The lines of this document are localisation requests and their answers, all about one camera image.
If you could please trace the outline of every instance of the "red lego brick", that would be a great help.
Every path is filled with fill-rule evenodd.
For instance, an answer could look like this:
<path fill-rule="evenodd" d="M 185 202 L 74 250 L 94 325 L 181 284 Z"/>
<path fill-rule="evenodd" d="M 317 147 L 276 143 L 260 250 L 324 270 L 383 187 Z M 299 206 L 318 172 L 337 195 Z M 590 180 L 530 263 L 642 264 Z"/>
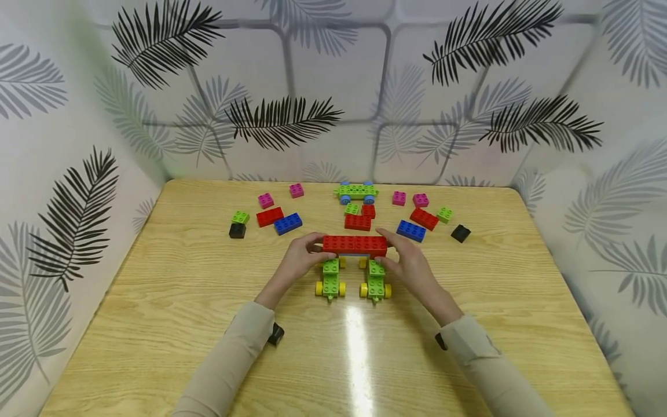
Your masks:
<path fill-rule="evenodd" d="M 264 226 L 273 224 L 284 217 L 283 210 L 280 207 L 276 207 L 265 212 L 257 213 L 257 223 L 263 228 Z"/>
<path fill-rule="evenodd" d="M 387 239 L 383 236 L 354 236 L 357 254 L 368 254 L 369 258 L 387 256 Z"/>
<path fill-rule="evenodd" d="M 417 207 L 412 214 L 410 215 L 410 220 L 417 223 L 418 225 L 424 226 L 425 228 L 433 231 L 438 224 L 438 218 L 426 210 L 422 210 Z"/>
<path fill-rule="evenodd" d="M 334 254 L 356 254 L 354 236 L 324 236 L 322 251 Z"/>
<path fill-rule="evenodd" d="M 364 204 L 362 206 L 362 216 L 368 216 L 372 219 L 375 218 L 375 205 L 374 204 Z"/>
<path fill-rule="evenodd" d="M 354 216 L 352 214 L 347 214 L 345 216 L 345 229 L 370 232 L 371 218 L 368 216 Z"/>

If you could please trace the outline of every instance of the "wallpaper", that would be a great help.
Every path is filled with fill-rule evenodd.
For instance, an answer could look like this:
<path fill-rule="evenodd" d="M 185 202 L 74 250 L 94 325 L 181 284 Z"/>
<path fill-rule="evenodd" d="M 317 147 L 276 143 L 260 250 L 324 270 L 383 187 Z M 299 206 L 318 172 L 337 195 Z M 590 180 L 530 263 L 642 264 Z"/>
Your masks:
<path fill-rule="evenodd" d="M 172 177 L 511 186 L 637 415 L 667 409 L 667 0 L 0 3 L 3 415 Z"/>

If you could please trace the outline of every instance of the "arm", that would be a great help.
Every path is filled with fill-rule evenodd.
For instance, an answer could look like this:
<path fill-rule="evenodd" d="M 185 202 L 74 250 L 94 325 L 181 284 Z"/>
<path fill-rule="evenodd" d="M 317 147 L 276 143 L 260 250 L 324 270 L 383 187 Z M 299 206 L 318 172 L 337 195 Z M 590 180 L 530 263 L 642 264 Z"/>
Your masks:
<path fill-rule="evenodd" d="M 335 254 L 321 252 L 323 234 L 290 243 L 285 257 L 255 302 L 244 305 L 211 353 L 201 363 L 176 404 L 172 417 L 226 416 L 245 375 L 273 330 L 274 310 L 285 293 L 318 262 Z"/>
<path fill-rule="evenodd" d="M 400 260 L 376 258 L 442 327 L 440 336 L 459 369 L 477 388 L 495 417 L 553 416 L 540 395 L 493 345 L 472 316 L 464 315 L 452 295 L 436 281 L 428 261 L 409 240 L 378 229 L 396 248 Z"/>

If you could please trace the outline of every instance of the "lego toy vehicle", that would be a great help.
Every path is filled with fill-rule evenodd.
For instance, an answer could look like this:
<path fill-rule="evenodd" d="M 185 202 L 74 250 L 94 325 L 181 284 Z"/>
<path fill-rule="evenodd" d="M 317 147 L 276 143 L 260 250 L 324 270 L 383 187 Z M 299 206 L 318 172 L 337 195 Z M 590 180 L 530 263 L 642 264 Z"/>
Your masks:
<path fill-rule="evenodd" d="M 380 193 L 371 181 L 363 184 L 350 184 L 348 181 L 340 183 L 333 191 L 341 204 L 349 204 L 353 199 L 362 199 L 364 204 L 375 203 L 375 197 Z"/>

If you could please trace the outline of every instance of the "hand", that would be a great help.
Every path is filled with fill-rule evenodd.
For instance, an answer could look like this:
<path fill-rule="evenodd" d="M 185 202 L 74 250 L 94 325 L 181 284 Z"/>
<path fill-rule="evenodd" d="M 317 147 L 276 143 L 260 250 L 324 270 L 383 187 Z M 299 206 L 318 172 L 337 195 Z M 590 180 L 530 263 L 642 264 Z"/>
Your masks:
<path fill-rule="evenodd" d="M 310 268 L 320 262 L 334 259 L 336 254 L 322 252 L 322 247 L 316 245 L 322 243 L 324 236 L 326 236 L 324 233 L 312 232 L 291 241 L 278 269 L 255 302 L 274 310 L 287 290 Z"/>
<path fill-rule="evenodd" d="M 421 249 L 403 236 L 382 228 L 376 231 L 396 248 L 399 260 L 395 262 L 389 258 L 376 257 L 375 261 L 395 275 L 406 289 L 426 307 L 440 326 L 446 326 L 461 318 L 463 312 L 452 295 L 440 286 Z"/>

